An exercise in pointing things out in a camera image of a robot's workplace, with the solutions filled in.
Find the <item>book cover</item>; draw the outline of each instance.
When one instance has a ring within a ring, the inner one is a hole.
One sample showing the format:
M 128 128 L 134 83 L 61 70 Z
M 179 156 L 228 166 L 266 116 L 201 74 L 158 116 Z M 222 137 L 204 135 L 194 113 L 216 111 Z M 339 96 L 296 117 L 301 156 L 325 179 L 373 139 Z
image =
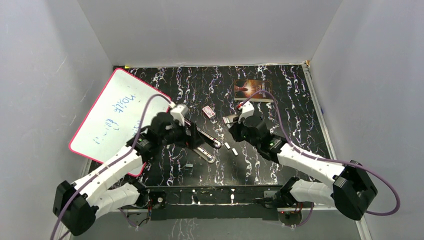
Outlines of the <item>book cover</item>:
M 234 100 L 244 101 L 259 90 L 267 90 L 272 93 L 272 83 L 270 81 L 255 79 L 236 79 L 234 80 Z M 261 92 L 254 95 L 250 101 L 272 103 L 273 99 L 266 93 Z

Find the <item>marble surface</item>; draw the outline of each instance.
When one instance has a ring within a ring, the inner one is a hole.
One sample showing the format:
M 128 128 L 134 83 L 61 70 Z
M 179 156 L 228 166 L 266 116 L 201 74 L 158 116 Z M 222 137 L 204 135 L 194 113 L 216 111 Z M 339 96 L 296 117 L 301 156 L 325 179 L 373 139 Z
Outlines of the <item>marble surface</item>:
M 216 67 L 160 67 L 130 68 L 128 72 L 171 97 L 177 104 L 186 104 L 187 118 L 238 152 L 234 156 L 225 146 L 205 149 L 216 157 L 208 164 L 189 149 L 173 145 L 164 147 L 145 167 L 139 179 L 147 186 L 228 186 L 228 185 L 284 185 L 297 176 L 307 175 L 287 166 L 263 159 L 246 142 L 234 142 L 222 117 L 236 113 L 235 79 L 272 81 L 272 93 L 279 101 L 278 108 L 285 131 L 298 146 L 329 157 L 325 139 L 301 65 L 216 66 Z M 255 102 L 255 110 L 274 133 L 282 135 L 273 103 Z M 202 108 L 210 106 L 216 116 L 209 119 Z M 99 166 L 93 162 L 91 170 Z M 125 176 L 114 187 L 129 180 Z

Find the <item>eraser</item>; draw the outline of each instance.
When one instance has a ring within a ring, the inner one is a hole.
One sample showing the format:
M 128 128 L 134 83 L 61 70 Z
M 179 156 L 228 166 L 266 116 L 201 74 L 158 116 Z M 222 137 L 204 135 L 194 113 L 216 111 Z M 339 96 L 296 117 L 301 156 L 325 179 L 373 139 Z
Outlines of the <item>eraser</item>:
M 216 115 L 216 113 L 212 110 L 210 106 L 205 106 L 204 108 L 202 108 L 202 111 L 204 112 L 204 114 L 206 114 L 208 118 L 212 118 Z
M 232 149 L 232 153 L 234 154 L 234 156 L 239 155 L 239 154 L 237 153 L 237 151 L 236 151 L 234 148 Z

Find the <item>deck of cards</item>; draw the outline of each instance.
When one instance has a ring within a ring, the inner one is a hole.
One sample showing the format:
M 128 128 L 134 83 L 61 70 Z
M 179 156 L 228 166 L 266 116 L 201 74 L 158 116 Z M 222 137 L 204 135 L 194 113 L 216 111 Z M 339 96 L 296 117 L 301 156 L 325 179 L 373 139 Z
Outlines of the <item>deck of cards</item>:
M 209 119 L 216 115 L 216 113 L 212 110 L 210 106 L 205 106 L 204 108 L 202 108 L 202 111 Z

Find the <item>book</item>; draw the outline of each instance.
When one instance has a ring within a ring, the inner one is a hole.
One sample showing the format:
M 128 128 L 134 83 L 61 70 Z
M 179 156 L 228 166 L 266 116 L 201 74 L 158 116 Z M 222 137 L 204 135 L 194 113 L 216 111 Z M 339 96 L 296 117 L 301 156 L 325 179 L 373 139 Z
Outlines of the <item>book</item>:
M 272 82 L 255 79 L 236 79 L 234 80 L 234 100 L 244 101 L 259 90 L 267 90 L 272 93 Z M 254 95 L 250 101 L 272 103 L 273 99 L 266 93 L 261 92 Z

